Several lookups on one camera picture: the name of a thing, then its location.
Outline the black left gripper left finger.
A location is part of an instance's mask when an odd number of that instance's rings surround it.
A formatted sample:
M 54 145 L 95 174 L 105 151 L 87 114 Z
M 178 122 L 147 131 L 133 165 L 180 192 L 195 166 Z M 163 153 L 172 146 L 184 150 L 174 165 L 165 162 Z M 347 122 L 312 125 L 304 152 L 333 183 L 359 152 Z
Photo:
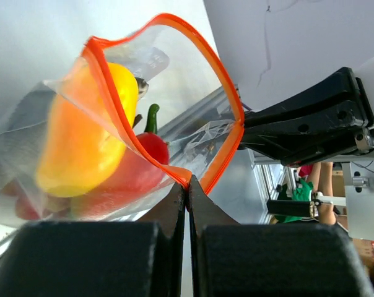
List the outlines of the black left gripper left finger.
M 0 262 L 0 296 L 179 296 L 185 190 L 135 222 L 24 225 Z

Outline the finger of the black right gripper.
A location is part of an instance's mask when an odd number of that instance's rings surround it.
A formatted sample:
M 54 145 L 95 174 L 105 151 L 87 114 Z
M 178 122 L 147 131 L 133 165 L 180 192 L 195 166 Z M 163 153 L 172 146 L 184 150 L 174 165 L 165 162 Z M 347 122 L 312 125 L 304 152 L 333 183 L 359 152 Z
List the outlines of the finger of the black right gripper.
M 316 85 L 259 112 L 245 112 L 245 127 L 285 121 L 323 111 L 343 102 L 356 103 L 368 125 L 374 125 L 362 80 L 349 67 L 342 67 Z
M 369 154 L 373 151 L 373 137 L 363 129 L 297 134 L 247 129 L 239 149 L 250 149 L 282 165 L 298 167 L 338 155 Z

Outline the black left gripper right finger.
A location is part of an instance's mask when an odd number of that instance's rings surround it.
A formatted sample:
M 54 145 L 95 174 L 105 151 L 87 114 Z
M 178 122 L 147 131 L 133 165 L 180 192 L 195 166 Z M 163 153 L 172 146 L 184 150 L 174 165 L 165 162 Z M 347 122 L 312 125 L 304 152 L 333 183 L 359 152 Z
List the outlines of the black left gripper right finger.
M 239 224 L 196 177 L 187 209 L 195 296 L 374 296 L 351 239 L 336 226 Z

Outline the red chili pepper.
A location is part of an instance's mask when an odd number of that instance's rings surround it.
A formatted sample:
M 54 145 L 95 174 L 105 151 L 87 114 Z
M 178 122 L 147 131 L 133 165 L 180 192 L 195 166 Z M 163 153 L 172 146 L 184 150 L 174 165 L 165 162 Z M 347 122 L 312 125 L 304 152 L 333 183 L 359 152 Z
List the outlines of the red chili pepper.
M 137 135 L 138 141 L 152 158 L 163 165 L 169 164 L 168 144 L 157 135 L 157 113 L 160 107 L 150 105 L 146 128 Z M 112 213 L 144 197 L 158 186 L 165 173 L 127 149 L 116 171 L 101 185 L 82 197 L 71 199 L 74 218 L 96 218 Z

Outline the yellow orange bell pepper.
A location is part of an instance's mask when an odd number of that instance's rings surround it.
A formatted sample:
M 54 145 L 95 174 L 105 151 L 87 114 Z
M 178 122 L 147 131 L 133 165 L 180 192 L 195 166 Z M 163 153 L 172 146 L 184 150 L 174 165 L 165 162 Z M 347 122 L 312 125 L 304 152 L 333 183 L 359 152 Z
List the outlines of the yellow orange bell pepper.
M 56 95 L 35 182 L 53 197 L 81 196 L 114 173 L 126 146 L 105 129 L 114 125 L 88 65 L 48 85 Z

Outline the clear orange zip top bag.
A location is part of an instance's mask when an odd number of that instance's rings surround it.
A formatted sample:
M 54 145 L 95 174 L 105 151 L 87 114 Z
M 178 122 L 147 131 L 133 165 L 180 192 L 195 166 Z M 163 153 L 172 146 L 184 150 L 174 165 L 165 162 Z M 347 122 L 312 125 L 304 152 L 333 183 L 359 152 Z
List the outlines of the clear orange zip top bag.
M 48 114 L 56 95 L 48 84 L 63 81 L 80 65 L 88 65 L 101 86 L 103 101 L 114 125 L 106 125 L 105 129 L 122 141 L 126 150 L 132 150 L 165 173 L 161 183 L 144 197 L 96 218 L 71 215 L 71 199 L 87 193 L 53 197 L 35 182 L 46 140 Z M 147 94 L 139 101 L 135 77 L 149 84 Z M 228 96 L 233 121 L 211 121 L 189 137 L 172 142 L 163 140 L 168 144 L 167 165 L 146 152 L 137 135 L 146 128 L 150 105 L 156 103 L 160 107 L 158 135 L 162 126 L 219 87 Z M 119 40 L 91 37 L 67 74 L 37 83 L 0 118 L 0 224 L 17 227 L 33 220 L 103 220 L 127 215 L 151 208 L 173 185 L 187 188 L 192 176 L 198 178 L 208 193 L 237 150 L 244 132 L 244 119 L 235 85 L 218 55 L 180 17 L 159 14 Z

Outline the grey toy fish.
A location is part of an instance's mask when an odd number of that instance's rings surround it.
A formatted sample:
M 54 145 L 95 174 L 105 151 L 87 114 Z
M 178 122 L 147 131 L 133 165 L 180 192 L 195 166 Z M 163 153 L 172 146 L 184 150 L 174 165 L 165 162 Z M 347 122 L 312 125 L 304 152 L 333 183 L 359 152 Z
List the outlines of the grey toy fish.
M 147 81 L 143 78 L 140 78 L 140 77 L 135 77 L 135 80 L 137 82 L 137 86 L 138 86 L 138 98 L 137 100 L 141 100 L 144 98 L 144 96 L 147 94 L 148 90 L 149 90 L 149 84 L 147 83 Z

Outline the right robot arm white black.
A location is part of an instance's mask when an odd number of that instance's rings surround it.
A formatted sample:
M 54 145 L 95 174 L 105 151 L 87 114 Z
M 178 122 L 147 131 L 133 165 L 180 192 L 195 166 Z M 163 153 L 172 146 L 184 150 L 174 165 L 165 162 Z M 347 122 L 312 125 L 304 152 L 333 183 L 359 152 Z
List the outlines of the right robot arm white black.
M 244 128 L 240 149 L 286 166 L 374 157 L 374 57 L 262 111 L 245 112 Z

